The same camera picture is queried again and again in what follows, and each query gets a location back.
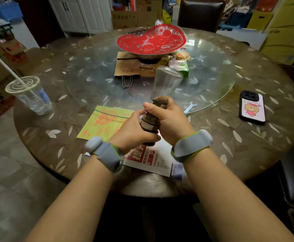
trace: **wrench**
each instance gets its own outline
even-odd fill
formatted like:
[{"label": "wrench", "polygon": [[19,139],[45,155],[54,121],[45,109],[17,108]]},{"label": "wrench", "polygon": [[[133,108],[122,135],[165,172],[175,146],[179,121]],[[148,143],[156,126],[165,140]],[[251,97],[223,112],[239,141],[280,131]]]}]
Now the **wrench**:
[{"label": "wrench", "polygon": [[190,102],[190,105],[188,106],[188,108],[184,111],[185,114],[187,114],[191,108],[193,108],[194,106],[196,106],[197,104],[193,104],[193,101]]}]

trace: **cartoon bear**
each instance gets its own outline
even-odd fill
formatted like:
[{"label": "cartoon bear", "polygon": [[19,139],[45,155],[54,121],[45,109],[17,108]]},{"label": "cartoon bear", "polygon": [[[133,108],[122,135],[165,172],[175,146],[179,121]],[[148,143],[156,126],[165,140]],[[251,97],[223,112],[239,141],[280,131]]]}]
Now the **cartoon bear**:
[{"label": "cartoon bear", "polygon": [[259,107],[261,107],[261,105],[255,105],[253,103],[247,103],[244,106],[244,109],[246,111],[246,113],[250,116],[250,117],[254,117],[257,115],[257,113],[259,112]]}]

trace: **white cabinet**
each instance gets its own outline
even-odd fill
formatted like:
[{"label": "white cabinet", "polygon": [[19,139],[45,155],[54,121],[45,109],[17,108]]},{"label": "white cabinet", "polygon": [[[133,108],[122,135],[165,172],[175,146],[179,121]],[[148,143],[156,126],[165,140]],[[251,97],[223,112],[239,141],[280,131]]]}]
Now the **white cabinet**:
[{"label": "white cabinet", "polygon": [[63,31],[97,34],[113,29],[110,0],[49,0]]},{"label": "white cabinet", "polygon": [[109,0],[79,0],[88,32],[97,34],[113,29]]}]

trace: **person's left hand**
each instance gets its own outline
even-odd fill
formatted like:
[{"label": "person's left hand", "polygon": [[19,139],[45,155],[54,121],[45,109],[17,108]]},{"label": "person's left hand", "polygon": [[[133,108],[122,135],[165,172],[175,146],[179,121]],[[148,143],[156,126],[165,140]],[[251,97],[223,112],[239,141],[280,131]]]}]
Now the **person's left hand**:
[{"label": "person's left hand", "polygon": [[122,154],[140,146],[143,143],[158,142],[161,137],[157,134],[144,131],[139,124],[139,116],[144,110],[133,112],[131,117],[125,121],[119,131],[109,139],[108,142],[119,148]]}]

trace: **gray floor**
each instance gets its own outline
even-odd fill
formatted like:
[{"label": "gray floor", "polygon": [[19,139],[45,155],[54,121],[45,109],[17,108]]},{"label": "gray floor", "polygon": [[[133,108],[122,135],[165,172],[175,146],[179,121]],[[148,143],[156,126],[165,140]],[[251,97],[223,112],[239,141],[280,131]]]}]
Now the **gray floor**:
[{"label": "gray floor", "polygon": [[13,110],[0,117],[0,241],[22,241],[64,189],[21,142]]}]

